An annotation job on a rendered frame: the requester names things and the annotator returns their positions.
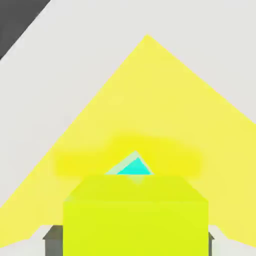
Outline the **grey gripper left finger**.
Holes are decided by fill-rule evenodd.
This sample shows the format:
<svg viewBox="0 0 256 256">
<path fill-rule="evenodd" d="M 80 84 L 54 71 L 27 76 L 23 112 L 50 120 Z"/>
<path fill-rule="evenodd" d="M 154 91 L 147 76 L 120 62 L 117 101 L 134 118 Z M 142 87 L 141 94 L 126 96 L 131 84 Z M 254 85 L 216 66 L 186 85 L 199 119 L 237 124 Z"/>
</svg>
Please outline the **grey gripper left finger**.
<svg viewBox="0 0 256 256">
<path fill-rule="evenodd" d="M 28 239 L 0 248 L 0 256 L 63 256 L 63 241 L 52 225 L 40 226 Z"/>
</svg>

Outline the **small yellow-green cube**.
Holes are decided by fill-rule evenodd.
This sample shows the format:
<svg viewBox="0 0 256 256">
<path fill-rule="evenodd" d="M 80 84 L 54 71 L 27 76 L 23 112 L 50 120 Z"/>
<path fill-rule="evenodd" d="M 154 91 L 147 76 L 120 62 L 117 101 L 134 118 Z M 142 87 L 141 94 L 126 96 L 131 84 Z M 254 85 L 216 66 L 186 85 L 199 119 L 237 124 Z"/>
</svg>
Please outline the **small yellow-green cube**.
<svg viewBox="0 0 256 256">
<path fill-rule="evenodd" d="M 87 177 L 63 203 L 63 256 L 208 256 L 208 201 L 181 177 Z"/>
</svg>

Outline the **small cyan cube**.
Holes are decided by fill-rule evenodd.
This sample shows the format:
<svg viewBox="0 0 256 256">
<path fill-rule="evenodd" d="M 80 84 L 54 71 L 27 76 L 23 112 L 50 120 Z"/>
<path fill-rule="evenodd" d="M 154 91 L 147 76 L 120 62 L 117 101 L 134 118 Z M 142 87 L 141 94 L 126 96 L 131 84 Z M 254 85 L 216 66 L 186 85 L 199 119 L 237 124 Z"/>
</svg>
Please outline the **small cyan cube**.
<svg viewBox="0 0 256 256">
<path fill-rule="evenodd" d="M 105 173 L 106 175 L 153 175 L 149 166 L 137 151 L 132 152 L 121 162 Z"/>
</svg>

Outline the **large yellow box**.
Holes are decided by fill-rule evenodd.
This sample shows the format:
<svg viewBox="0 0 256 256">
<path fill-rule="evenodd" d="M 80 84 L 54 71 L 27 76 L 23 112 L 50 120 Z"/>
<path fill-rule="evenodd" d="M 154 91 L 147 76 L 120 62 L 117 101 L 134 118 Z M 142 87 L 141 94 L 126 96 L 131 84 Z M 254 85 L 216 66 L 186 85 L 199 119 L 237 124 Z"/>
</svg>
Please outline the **large yellow box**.
<svg viewBox="0 0 256 256">
<path fill-rule="evenodd" d="M 89 174 L 138 152 L 209 202 L 209 223 L 256 247 L 256 123 L 150 36 L 0 207 L 0 248 L 62 222 L 62 202 Z"/>
</svg>

